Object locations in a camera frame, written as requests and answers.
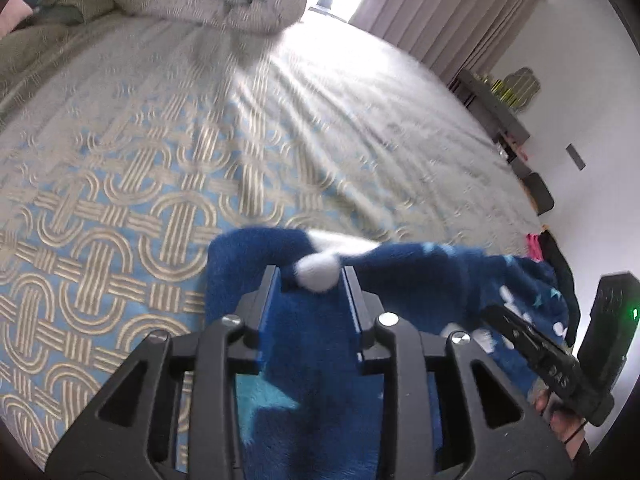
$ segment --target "bed sheet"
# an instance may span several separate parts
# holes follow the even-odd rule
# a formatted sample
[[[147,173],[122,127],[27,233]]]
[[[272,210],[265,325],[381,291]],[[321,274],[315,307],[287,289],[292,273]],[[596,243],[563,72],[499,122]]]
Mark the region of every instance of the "bed sheet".
[[[327,16],[271,37],[117,12],[31,27],[0,42],[0,81],[0,416],[40,465],[150,330],[202,326],[217,234],[526,254],[539,229],[440,81]]]

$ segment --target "curtain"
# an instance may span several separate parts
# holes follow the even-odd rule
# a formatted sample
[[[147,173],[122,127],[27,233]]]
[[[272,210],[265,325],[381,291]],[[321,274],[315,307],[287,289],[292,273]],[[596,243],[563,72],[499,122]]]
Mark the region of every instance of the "curtain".
[[[487,72],[538,0],[362,0],[350,23],[405,50],[451,83]]]

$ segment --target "white wall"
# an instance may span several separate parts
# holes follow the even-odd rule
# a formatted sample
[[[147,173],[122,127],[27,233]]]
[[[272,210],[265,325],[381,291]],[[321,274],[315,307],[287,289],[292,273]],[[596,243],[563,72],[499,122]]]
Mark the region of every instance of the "white wall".
[[[532,137],[530,166],[556,206],[543,216],[572,267],[582,310],[578,342],[602,274],[640,278],[640,56],[607,0],[545,0],[492,71],[504,77],[530,66],[542,90],[520,115]],[[565,147],[586,163],[578,171]],[[640,336],[614,390],[609,429],[640,372]]]

